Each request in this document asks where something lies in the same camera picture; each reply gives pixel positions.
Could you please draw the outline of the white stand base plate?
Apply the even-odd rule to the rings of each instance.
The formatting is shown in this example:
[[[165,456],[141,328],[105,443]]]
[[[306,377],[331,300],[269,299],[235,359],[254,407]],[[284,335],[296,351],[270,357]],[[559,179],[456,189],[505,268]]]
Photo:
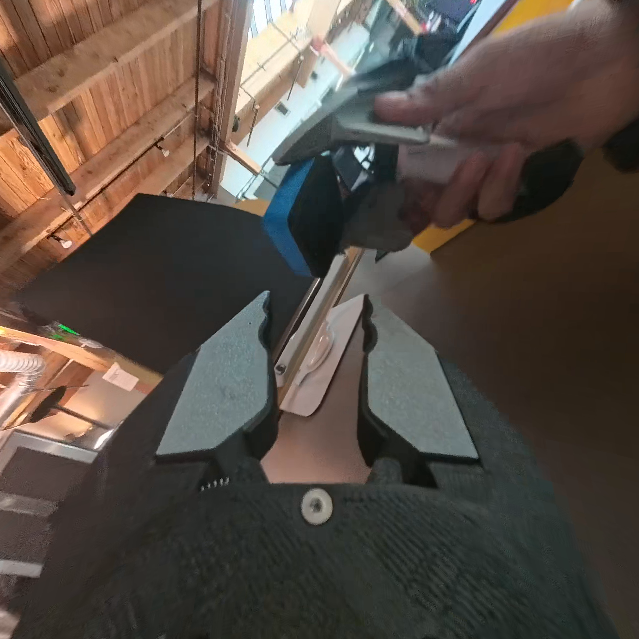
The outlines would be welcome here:
[[[364,299],[364,294],[358,295],[328,313],[293,378],[281,410],[310,417],[320,407],[360,320]]]

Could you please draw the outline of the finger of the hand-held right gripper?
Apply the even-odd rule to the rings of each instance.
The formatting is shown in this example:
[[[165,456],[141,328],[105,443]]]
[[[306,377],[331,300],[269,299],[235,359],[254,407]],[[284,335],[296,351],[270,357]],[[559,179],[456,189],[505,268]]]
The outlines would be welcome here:
[[[277,165],[291,165],[343,146],[426,144],[431,127],[381,121],[371,107],[335,111],[314,124],[305,123],[273,153]]]
[[[410,225],[401,216],[405,199],[405,190],[355,190],[344,204],[339,250],[405,250],[414,238]]]

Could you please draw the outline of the person's right hand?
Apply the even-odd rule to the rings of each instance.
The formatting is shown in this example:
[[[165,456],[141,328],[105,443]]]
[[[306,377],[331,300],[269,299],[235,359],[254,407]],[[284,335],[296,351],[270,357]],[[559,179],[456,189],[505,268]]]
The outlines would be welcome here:
[[[379,95],[380,120],[435,125],[442,137],[497,146],[456,171],[439,197],[402,209],[414,235],[475,217],[494,221],[513,207],[526,159],[573,141],[602,148],[638,118],[638,2],[583,1],[563,13],[486,38],[409,90]]]

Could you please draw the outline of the yellow plastic bin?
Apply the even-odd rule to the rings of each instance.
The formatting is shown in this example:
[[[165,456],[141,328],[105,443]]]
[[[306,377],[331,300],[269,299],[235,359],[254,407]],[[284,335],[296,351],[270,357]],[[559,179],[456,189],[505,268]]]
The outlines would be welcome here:
[[[516,1],[508,11],[502,11],[500,20],[495,22],[487,37],[501,35],[531,20],[564,12],[571,3],[571,1]],[[426,253],[432,254],[441,246],[471,228],[473,224],[473,221],[465,220],[450,229],[430,226],[414,239],[413,244]]]

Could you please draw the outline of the silver air duct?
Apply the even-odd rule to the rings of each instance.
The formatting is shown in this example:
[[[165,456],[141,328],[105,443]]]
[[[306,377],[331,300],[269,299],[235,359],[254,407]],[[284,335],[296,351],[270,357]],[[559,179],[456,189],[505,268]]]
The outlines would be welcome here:
[[[33,393],[47,367],[41,355],[1,350],[1,373],[13,375],[1,391],[1,429],[11,420],[23,398]]]

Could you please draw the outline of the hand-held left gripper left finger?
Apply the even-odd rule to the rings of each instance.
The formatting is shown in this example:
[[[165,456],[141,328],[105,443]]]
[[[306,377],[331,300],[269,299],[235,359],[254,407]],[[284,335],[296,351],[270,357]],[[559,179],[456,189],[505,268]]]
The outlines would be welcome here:
[[[270,324],[265,291],[199,347],[156,449],[158,462],[260,461],[274,446],[278,408]]]

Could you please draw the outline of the blue black whiteboard eraser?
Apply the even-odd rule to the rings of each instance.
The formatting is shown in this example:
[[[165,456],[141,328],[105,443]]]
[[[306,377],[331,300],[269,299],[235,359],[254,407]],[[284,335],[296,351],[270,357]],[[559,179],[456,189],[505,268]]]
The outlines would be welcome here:
[[[329,156],[288,167],[262,227],[294,273],[326,277],[344,231],[344,204]]]

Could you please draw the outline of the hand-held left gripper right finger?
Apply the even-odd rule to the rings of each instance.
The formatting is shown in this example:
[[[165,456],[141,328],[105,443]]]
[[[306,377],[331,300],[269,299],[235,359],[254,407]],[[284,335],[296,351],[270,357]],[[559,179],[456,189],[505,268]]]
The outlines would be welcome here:
[[[479,463],[436,349],[368,295],[362,328],[357,439],[364,461]]]

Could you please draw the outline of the black ceiling track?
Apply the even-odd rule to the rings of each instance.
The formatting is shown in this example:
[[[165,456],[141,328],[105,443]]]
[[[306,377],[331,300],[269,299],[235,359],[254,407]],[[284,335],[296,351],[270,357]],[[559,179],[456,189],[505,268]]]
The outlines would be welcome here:
[[[1,110],[58,191],[65,196],[74,196],[76,185],[52,149],[48,138],[3,64],[1,64]]]

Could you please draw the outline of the black wood-edged display panel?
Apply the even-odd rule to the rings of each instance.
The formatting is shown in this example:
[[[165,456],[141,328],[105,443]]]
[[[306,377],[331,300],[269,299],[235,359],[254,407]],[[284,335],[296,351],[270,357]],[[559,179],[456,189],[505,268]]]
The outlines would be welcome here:
[[[288,267],[260,216],[139,194],[17,301],[165,374],[263,292],[275,348],[313,283]]]

